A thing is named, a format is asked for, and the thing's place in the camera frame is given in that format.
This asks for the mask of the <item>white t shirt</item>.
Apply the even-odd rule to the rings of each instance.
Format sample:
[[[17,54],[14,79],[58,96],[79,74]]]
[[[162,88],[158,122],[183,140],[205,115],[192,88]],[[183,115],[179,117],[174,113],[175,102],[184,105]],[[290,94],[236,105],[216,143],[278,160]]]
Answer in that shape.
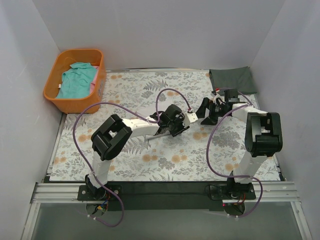
[[[162,133],[162,134],[157,134],[157,135],[145,135],[144,136],[144,139],[147,141],[147,140],[152,140],[152,139],[156,139],[156,138],[161,138],[161,137],[164,137],[164,136],[168,136],[170,135],[170,132],[167,131],[165,133]]]

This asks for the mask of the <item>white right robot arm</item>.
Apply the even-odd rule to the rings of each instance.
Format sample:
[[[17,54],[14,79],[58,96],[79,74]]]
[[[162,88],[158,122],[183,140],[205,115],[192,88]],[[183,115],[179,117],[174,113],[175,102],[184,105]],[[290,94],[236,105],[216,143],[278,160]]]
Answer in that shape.
[[[255,108],[251,103],[240,100],[237,89],[224,89],[224,97],[219,90],[212,92],[214,99],[205,97],[196,115],[202,125],[217,128],[226,117],[245,122],[243,155],[238,168],[226,176],[226,181],[218,181],[207,187],[212,200],[254,200],[256,198],[253,179],[267,158],[281,151],[283,136],[280,115]]]

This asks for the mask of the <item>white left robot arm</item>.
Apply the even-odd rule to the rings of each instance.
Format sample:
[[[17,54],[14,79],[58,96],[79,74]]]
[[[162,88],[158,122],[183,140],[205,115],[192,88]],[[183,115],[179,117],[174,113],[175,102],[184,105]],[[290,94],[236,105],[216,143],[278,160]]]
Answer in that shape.
[[[198,120],[196,113],[186,113],[171,104],[165,111],[155,112],[143,119],[126,119],[111,115],[91,137],[93,171],[85,177],[88,193],[101,200],[106,196],[108,172],[111,160],[116,158],[128,140],[135,137],[160,137],[166,133],[175,137],[190,128]]]

